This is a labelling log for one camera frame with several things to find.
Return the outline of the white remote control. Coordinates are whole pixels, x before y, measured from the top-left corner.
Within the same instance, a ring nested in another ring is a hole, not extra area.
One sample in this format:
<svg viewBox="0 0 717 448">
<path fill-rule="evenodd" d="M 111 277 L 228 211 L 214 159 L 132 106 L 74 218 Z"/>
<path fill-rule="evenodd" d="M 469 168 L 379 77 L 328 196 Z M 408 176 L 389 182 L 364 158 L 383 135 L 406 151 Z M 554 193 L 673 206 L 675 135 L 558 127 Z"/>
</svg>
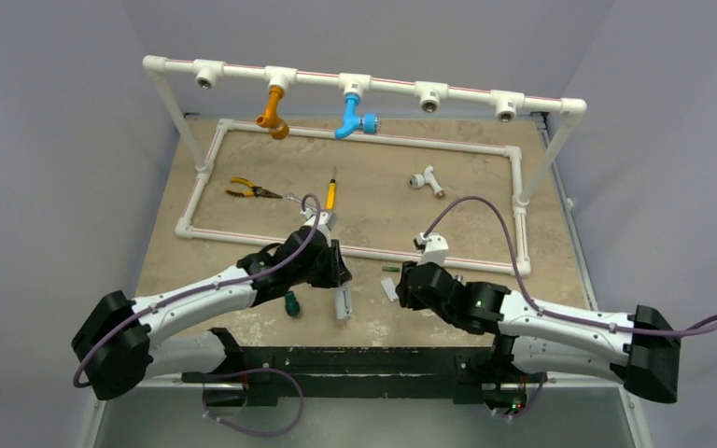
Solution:
<svg viewBox="0 0 717 448">
<path fill-rule="evenodd" d="M 333 290 L 335 318 L 338 321 L 346 321 L 353 314 L 353 302 L 351 295 L 351 285 L 349 282 L 336 287 Z"/>
</svg>

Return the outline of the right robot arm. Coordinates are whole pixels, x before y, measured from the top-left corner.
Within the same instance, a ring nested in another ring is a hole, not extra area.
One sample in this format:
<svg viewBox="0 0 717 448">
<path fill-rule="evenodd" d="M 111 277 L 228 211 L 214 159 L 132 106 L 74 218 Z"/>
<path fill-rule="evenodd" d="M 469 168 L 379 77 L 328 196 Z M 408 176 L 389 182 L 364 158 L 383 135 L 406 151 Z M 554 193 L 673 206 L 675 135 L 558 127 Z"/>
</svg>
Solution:
<svg viewBox="0 0 717 448">
<path fill-rule="evenodd" d="M 429 310 L 469 334 L 493 335 L 497 348 L 487 354 L 486 366 L 500 380 L 520 371 L 562 371 L 616 381 L 653 402 L 678 398 L 682 343 L 653 307 L 595 313 L 527 302 L 504 285 L 462 283 L 432 262 L 404 263 L 395 291 L 402 308 Z"/>
</svg>

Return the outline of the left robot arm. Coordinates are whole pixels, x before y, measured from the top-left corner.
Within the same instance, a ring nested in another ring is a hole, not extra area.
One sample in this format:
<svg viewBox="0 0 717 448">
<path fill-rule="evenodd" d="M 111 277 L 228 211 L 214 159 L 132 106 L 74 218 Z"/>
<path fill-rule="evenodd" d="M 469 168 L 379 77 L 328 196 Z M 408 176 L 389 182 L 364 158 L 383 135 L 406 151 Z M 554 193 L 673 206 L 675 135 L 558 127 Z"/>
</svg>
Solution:
<svg viewBox="0 0 717 448">
<path fill-rule="evenodd" d="M 207 372 L 228 382 L 241 369 L 237 352 L 218 346 L 205 360 L 196 357 L 181 367 L 168 354 L 169 341 L 218 315 L 284 298 L 297 285 L 339 289 L 352 278 L 339 241 L 302 226 L 285 242 L 266 245 L 186 287 L 132 299 L 113 291 L 97 302 L 72 339 L 78 359 L 73 384 L 110 400 L 146 378 L 169 373 L 169 364 L 175 372 Z"/>
</svg>

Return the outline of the white battery cover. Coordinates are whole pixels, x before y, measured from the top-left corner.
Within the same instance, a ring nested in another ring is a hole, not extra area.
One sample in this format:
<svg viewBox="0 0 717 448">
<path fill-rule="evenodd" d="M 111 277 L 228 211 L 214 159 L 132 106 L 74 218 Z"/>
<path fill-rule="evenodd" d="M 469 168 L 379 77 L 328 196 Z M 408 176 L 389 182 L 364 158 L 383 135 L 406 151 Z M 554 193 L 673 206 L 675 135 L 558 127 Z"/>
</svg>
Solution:
<svg viewBox="0 0 717 448">
<path fill-rule="evenodd" d="M 389 301 L 396 302 L 399 300 L 399 296 L 396 292 L 396 285 L 390 277 L 382 278 L 380 284 Z"/>
</svg>

